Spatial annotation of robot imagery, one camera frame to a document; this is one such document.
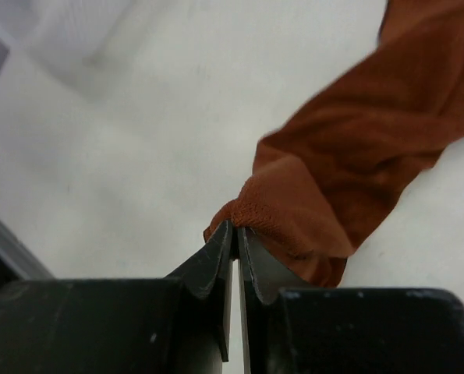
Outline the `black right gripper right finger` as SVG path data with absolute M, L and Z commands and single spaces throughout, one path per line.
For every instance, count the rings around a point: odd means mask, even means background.
M 283 321 L 275 303 L 283 288 L 304 288 L 306 281 L 276 259 L 250 228 L 237 230 L 239 285 L 246 373 L 287 373 L 280 338 Z

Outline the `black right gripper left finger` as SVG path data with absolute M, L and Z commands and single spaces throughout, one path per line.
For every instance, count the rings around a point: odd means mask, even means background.
M 169 273 L 184 290 L 177 335 L 184 358 L 229 361 L 234 227 L 224 221 L 204 246 Z

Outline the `brown towel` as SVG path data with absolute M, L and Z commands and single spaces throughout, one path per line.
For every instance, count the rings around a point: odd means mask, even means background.
M 377 49 L 257 144 L 251 177 L 204 237 L 231 221 L 314 286 L 402 191 L 464 137 L 464 1 L 390 1 Z

